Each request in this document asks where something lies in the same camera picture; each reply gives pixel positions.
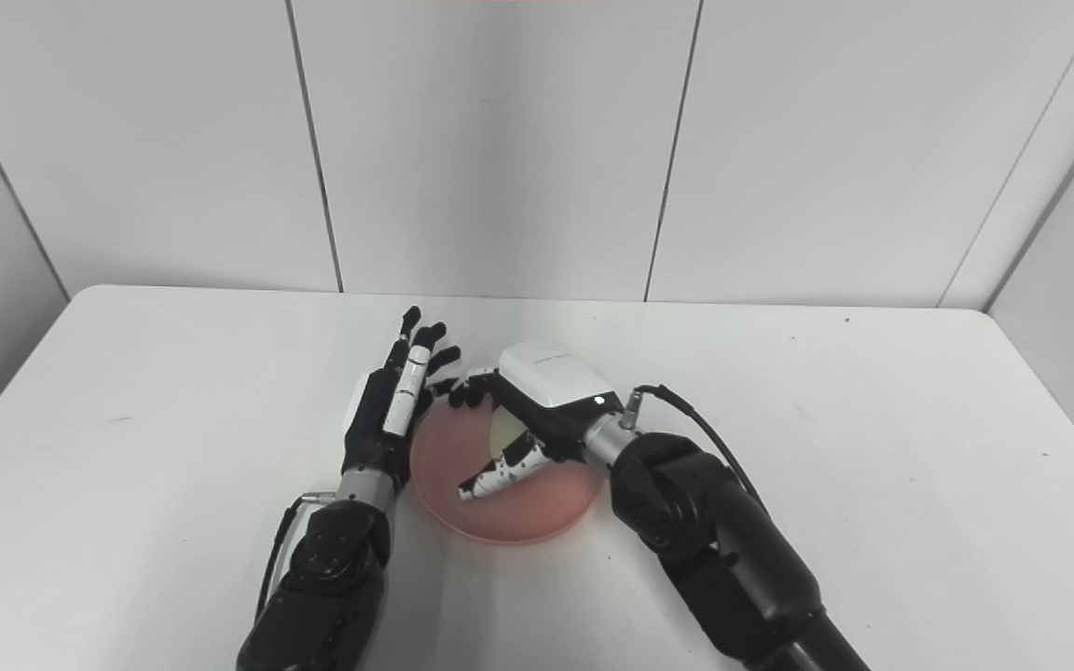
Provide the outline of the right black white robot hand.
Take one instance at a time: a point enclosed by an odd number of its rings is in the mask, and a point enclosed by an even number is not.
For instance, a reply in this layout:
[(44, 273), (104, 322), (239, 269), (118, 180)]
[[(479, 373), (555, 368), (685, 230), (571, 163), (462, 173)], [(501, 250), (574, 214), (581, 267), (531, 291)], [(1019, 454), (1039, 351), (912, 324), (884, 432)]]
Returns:
[(622, 412), (610, 382), (551, 341), (503, 350), (495, 368), (471, 369), (448, 396), (453, 408), (485, 404), (507, 429), (499, 454), (459, 484), (460, 500), (485, 500), (548, 464), (587, 461), (589, 433)]

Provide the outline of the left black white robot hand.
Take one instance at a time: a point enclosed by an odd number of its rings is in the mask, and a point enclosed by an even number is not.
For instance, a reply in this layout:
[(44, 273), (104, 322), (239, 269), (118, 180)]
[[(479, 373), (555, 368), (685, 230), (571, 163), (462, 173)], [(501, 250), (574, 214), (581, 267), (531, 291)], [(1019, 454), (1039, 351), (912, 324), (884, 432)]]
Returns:
[(459, 347), (440, 348), (447, 325), (421, 324), (420, 307), (402, 313), (400, 332), (379, 368), (372, 370), (344, 436), (340, 496), (371, 500), (362, 491), (396, 494), (410, 475), (415, 425), (453, 390), (456, 377), (438, 374), (461, 360)]

